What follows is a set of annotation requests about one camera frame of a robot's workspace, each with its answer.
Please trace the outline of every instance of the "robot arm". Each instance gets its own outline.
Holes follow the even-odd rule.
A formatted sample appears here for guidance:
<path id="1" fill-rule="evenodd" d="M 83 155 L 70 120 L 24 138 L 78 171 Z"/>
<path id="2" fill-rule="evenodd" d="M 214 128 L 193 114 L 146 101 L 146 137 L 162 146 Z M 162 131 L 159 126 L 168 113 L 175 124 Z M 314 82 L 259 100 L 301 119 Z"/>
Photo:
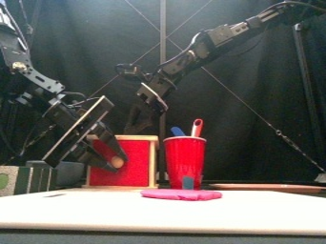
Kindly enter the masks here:
<path id="1" fill-rule="evenodd" d="M 136 95 L 151 110 L 160 115 L 168 109 L 164 99 L 170 92 L 177 89 L 177 84 L 185 75 L 221 57 L 246 40 L 262 33 L 266 28 L 273 28 L 285 21 L 289 24 L 298 23 L 302 20 L 302 7 L 326 12 L 317 5 L 298 1 L 283 1 L 235 25 L 223 25 L 213 30 L 201 31 L 194 36 L 187 49 L 177 57 L 160 64 L 154 74 L 144 74 L 140 67 L 134 65 L 118 65 L 118 73 L 122 76 L 134 75 L 143 80 L 142 88 L 138 90 Z"/>
<path id="2" fill-rule="evenodd" d="M 108 171 L 118 168 L 95 151 L 87 136 L 95 135 L 116 152 L 123 162 L 127 155 L 119 145 L 110 128 L 102 123 L 102 118 L 114 108 L 110 100 L 102 96 L 98 100 L 80 102 L 82 107 L 72 107 L 64 102 L 63 84 L 46 77 L 34 68 L 28 46 L 19 27 L 5 6 L 0 3 L 0 48 L 3 54 L 0 83 L 8 83 L 5 92 L 11 94 L 12 102 L 31 107 L 51 121 L 59 140 L 43 150 L 38 158 L 52 167 L 71 154 L 76 160 Z"/>

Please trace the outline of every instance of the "pink cloth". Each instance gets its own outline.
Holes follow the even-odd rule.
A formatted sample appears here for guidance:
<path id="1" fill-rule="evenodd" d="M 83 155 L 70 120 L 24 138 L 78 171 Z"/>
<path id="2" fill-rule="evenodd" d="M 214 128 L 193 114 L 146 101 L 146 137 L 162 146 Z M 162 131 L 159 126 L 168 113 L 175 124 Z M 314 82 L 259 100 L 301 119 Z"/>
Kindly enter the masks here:
<path id="1" fill-rule="evenodd" d="M 222 193 L 214 191 L 155 189 L 140 191 L 143 197 L 183 200 L 183 201 L 206 201 L 222 197 Z"/>

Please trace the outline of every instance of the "wire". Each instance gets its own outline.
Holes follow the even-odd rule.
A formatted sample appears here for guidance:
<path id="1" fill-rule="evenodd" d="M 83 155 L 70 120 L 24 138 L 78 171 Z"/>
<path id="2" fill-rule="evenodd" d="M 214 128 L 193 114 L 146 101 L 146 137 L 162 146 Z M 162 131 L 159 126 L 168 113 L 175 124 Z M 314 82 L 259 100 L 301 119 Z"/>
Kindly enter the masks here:
<path id="1" fill-rule="evenodd" d="M 311 4 L 307 4 L 307 3 L 302 3 L 302 2 L 298 2 L 298 1 L 283 1 L 282 3 L 278 3 L 278 4 L 273 5 L 273 6 L 270 6 L 270 7 L 269 7 L 266 10 L 263 10 L 261 13 L 265 13 L 265 12 L 267 12 L 267 11 L 270 11 L 270 10 L 278 8 L 278 7 L 282 7 L 282 6 L 285 6 L 285 5 L 299 5 L 299 6 L 309 7 L 309 8 L 311 8 L 311 9 L 314 9 L 314 10 L 326 12 L 326 9 L 323 9 L 323 8 L 315 6 L 315 5 L 311 5 Z"/>

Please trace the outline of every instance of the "black curtain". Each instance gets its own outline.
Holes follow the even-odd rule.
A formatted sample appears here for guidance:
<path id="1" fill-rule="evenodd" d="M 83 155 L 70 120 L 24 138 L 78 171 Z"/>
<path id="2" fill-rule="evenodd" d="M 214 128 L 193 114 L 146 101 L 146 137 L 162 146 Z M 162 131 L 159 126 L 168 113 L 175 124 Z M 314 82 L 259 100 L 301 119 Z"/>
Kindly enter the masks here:
<path id="1" fill-rule="evenodd" d="M 115 66 L 136 62 L 152 72 L 159 65 L 162 1 L 23 2 L 28 21 L 38 20 L 30 39 L 35 68 L 60 80 L 67 91 L 83 92 L 87 96 L 106 95 L 115 104 L 106 123 L 115 134 L 123 133 L 140 82 L 116 77 Z M 167 0 L 167 59 L 187 47 L 201 30 L 242 22 L 278 2 Z M 24 29 L 20 7 L 15 3 L 9 7 Z M 311 25 L 325 26 L 325 19 L 318 18 Z M 318 84 L 314 94 L 319 101 L 318 126 L 325 127 L 326 74 L 321 49 L 326 42 L 321 28 L 313 28 L 307 43 Z M 203 179 L 313 181 L 318 168 L 286 144 L 277 130 L 326 168 L 325 158 L 319 158 L 315 151 L 290 25 L 281 24 L 263 31 L 203 69 L 193 71 L 179 82 L 167 103 L 166 136 L 171 136 L 172 126 L 190 133 L 193 121 L 203 119 L 202 136 L 207 140 Z M 159 134 L 159 122 L 142 133 Z"/>

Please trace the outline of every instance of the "red plastic cup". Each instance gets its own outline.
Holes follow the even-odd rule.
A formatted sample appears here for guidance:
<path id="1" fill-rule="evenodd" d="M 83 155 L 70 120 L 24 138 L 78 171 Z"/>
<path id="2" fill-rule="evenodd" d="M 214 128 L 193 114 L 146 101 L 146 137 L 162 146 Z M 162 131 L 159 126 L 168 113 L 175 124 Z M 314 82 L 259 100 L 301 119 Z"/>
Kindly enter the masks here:
<path id="1" fill-rule="evenodd" d="M 194 136 L 175 136 L 164 139 L 166 162 L 172 189 L 185 189 L 185 179 L 194 182 L 199 190 L 205 168 L 206 140 Z"/>

